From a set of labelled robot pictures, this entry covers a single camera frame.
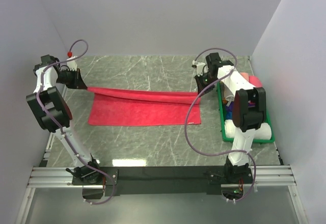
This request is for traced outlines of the red towel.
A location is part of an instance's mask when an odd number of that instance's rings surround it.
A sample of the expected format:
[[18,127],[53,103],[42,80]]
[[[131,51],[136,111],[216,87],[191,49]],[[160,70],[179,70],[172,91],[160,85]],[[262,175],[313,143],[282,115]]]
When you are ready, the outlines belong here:
[[183,125],[196,92],[139,91],[89,87],[93,126]]

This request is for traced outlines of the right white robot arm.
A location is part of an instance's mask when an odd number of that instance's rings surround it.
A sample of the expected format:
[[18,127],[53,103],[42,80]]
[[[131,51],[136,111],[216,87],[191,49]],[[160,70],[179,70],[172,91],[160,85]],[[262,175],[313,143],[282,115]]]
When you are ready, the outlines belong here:
[[206,62],[193,60],[195,80],[200,96],[208,93],[214,83],[222,82],[226,87],[226,100],[233,102],[232,122],[235,135],[232,152],[227,156],[224,177],[230,183],[251,175],[248,153],[257,130],[266,120],[266,92],[249,83],[231,61],[223,61],[217,52],[206,56]]

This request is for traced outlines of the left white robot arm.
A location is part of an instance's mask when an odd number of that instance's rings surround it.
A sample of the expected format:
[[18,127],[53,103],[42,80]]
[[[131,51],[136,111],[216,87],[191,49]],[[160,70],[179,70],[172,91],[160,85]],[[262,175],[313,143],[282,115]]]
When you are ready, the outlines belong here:
[[87,89],[75,62],[77,58],[69,52],[68,60],[61,63],[51,55],[42,56],[41,63],[33,69],[37,77],[36,88],[27,95],[26,101],[40,127],[52,133],[72,158],[74,168],[68,172],[83,183],[97,184],[102,179],[102,170],[78,139],[72,113],[57,88],[57,84],[63,84],[69,89]]

